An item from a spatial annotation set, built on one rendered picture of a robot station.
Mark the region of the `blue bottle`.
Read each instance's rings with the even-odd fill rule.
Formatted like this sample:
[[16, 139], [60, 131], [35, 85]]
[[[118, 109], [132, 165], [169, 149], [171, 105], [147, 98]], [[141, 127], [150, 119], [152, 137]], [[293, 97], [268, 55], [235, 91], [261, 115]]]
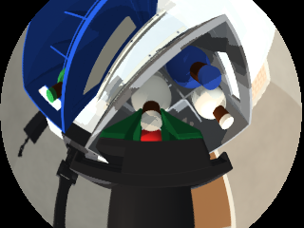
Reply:
[[219, 69], [211, 66], [208, 56], [194, 46], [183, 49], [163, 67], [175, 83], [186, 88], [204, 86], [213, 90], [221, 81]]

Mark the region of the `cream bottle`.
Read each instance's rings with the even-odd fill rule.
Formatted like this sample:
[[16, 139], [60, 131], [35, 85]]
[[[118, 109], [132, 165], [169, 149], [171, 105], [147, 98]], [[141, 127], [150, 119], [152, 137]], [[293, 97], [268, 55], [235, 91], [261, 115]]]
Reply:
[[224, 108], [226, 98], [219, 87], [208, 90], [201, 86], [188, 96], [188, 99], [203, 118], [216, 118], [222, 129], [228, 128], [233, 123], [234, 118]]

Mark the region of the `dark blue crate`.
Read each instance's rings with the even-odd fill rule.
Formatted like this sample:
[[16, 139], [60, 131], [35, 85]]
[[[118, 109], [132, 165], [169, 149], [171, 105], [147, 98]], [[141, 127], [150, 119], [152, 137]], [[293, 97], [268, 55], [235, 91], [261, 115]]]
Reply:
[[[66, 133], [96, 97], [115, 60], [157, 13], [157, 5], [158, 0], [49, 0], [31, 19], [23, 49], [24, 90], [60, 130]], [[38, 90], [56, 85], [64, 68], [57, 110]]]

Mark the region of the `white bottle with grey label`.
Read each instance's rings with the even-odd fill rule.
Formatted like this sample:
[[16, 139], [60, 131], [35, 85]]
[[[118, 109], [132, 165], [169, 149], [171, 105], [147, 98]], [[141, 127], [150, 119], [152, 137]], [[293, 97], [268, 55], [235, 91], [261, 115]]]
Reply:
[[131, 97], [134, 109], [137, 111], [142, 108], [142, 128], [147, 131], [161, 128], [161, 108], [167, 111], [171, 100], [170, 88], [162, 74], [157, 71]]

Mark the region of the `green bottle with pale green label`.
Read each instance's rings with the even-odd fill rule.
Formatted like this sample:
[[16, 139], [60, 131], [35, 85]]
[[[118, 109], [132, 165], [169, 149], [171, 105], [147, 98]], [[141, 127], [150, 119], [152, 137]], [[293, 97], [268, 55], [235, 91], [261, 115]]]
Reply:
[[59, 74], [57, 84], [50, 87], [46, 92], [47, 98], [51, 103], [55, 102], [59, 97], [62, 96], [62, 87], [63, 87], [65, 71], [66, 68], [64, 68]]

